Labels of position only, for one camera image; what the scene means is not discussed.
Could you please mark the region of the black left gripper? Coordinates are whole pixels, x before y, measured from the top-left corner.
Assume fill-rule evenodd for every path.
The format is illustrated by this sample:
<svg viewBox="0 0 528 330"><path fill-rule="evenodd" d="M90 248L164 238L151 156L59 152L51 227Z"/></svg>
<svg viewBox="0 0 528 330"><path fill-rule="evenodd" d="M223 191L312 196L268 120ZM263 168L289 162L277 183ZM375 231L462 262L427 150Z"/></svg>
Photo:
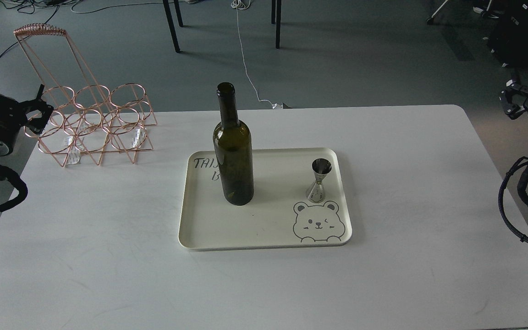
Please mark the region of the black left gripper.
<svg viewBox="0 0 528 330"><path fill-rule="evenodd" d="M0 94L0 143L15 143L19 130L27 124L27 129L36 135L43 133L55 108L44 100L45 85L40 84L34 100L18 102ZM27 114L36 113L40 117L27 120Z"/></svg>

